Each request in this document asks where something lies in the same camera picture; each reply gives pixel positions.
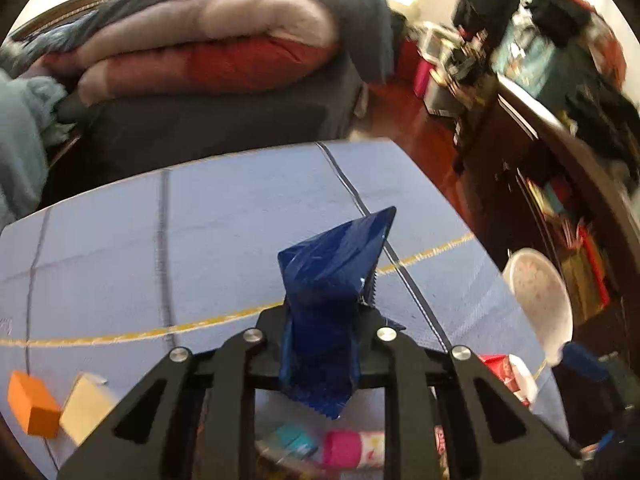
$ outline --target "light blue cloth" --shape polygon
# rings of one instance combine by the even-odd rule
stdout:
[[[47,179],[45,145],[65,139],[52,113],[65,95],[53,78],[11,80],[0,71],[0,231],[40,202]]]
[[[12,370],[28,370],[63,405],[78,373],[91,372],[123,395],[173,345],[193,352],[219,347],[255,325],[253,307],[284,297],[278,251],[362,216],[352,190],[370,211],[398,208],[389,243],[450,342],[477,354],[515,354],[538,370],[544,352],[482,245],[400,148],[375,140],[182,164],[95,189],[9,226],[0,235],[0,339],[40,343],[25,350],[0,341],[0,391]],[[415,289],[389,264],[383,254],[376,307],[420,345],[442,350]],[[238,312],[246,315],[198,324]],[[183,328],[172,336],[45,345],[169,325]],[[534,411],[566,435],[548,368],[537,383]],[[334,425],[282,394],[259,392],[257,424],[381,430],[383,397],[357,392]],[[6,396],[0,413],[31,460],[55,478],[75,448],[68,436],[60,432],[49,441],[49,454],[42,439],[22,432]]]
[[[507,76],[537,98],[549,79],[556,50],[553,42],[537,28],[517,27],[510,22],[494,54],[492,67],[495,73]]]

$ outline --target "blue plastic bag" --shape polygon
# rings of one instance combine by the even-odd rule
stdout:
[[[372,299],[395,214],[395,207],[384,209],[278,254],[289,314],[280,385],[291,399],[330,418],[340,415],[358,384],[358,310]]]

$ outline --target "clutter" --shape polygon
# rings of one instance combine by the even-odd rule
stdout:
[[[66,399],[60,427],[80,446],[117,404],[106,380],[93,374],[79,374]]]
[[[480,360],[525,406],[532,406],[538,386],[524,361],[515,355],[479,356]]]
[[[626,77],[622,46],[589,2],[531,0],[525,7],[511,19],[494,56],[497,73],[559,117],[581,85],[597,86],[602,79],[620,92]]]
[[[435,23],[422,22],[417,26],[420,31],[418,51],[421,60],[414,78],[414,94],[424,99],[431,79],[431,70],[437,70],[449,57],[450,51],[461,43],[460,35]]]
[[[449,478],[449,467],[444,431],[441,426],[434,428],[434,437],[440,460],[440,472],[442,478],[446,480]],[[256,444],[260,451],[257,477],[264,480],[271,480],[276,475],[280,475],[277,478],[292,480],[341,478],[340,474],[343,471],[380,469],[385,465],[384,431],[328,432],[322,444],[321,463],[315,462],[308,456],[303,459],[291,454],[265,454],[262,452],[264,441]]]
[[[458,118],[466,111],[465,97],[461,98],[462,87],[450,85],[449,76],[444,72],[444,67],[430,71],[424,106],[429,115]]]
[[[395,207],[353,220],[278,253],[289,319],[280,384],[292,400],[337,418],[358,383],[354,327],[374,301],[378,258]]]
[[[58,434],[60,408],[40,379],[14,370],[7,402],[26,434],[44,438]]]
[[[578,326],[596,316],[610,303],[607,275],[609,267],[596,243],[593,227],[578,215],[580,200],[562,175],[551,178],[543,187],[526,180],[536,206],[549,231],[563,251],[562,280],[572,308],[572,323]]]
[[[486,66],[484,40],[480,40],[454,48],[444,69],[456,84],[471,86],[484,74]]]

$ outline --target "blue tablecloth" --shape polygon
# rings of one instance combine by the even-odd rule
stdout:
[[[26,370],[62,405],[76,375],[92,372],[124,394],[173,346],[215,348],[279,303],[279,250],[390,205],[398,214],[392,251],[378,269],[382,313],[420,345],[441,349],[448,340],[478,354],[513,353],[539,370],[543,351],[480,243],[394,143],[373,140],[183,164],[7,227],[0,236],[0,388],[6,391],[12,370]],[[534,411],[567,434],[548,367],[537,382]],[[273,413],[260,410],[265,403],[282,403],[273,395],[258,396],[258,418]],[[381,429],[380,395],[359,392],[338,424]],[[5,395],[0,412],[54,478],[74,449],[68,437],[26,436]]]

